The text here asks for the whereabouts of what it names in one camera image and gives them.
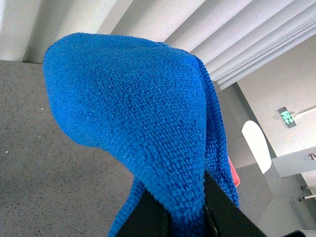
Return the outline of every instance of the red object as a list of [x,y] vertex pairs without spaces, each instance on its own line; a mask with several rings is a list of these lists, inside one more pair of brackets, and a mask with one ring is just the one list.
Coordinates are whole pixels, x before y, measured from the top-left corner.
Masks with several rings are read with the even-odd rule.
[[233,163],[231,162],[231,159],[229,159],[229,157],[228,157],[228,161],[229,161],[229,165],[231,167],[231,172],[232,172],[234,184],[237,187],[240,184],[240,179],[239,179],[237,172],[233,166]]

